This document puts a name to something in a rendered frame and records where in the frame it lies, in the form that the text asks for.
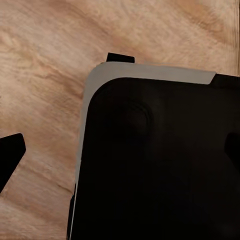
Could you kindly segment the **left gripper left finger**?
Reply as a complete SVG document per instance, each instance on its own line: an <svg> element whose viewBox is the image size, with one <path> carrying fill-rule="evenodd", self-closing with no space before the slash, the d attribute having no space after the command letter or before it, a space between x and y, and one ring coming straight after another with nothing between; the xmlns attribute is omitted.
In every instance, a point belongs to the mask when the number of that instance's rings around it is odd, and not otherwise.
<svg viewBox="0 0 240 240"><path fill-rule="evenodd" d="M26 152L21 133L0 138L0 192Z"/></svg>

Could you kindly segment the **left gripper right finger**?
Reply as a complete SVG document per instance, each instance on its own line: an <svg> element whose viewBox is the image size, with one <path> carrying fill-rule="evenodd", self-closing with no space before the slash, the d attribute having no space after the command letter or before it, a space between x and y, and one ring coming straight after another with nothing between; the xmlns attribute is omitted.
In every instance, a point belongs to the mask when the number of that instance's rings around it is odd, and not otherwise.
<svg viewBox="0 0 240 240"><path fill-rule="evenodd" d="M240 173L240 135L229 133L227 135L224 151Z"/></svg>

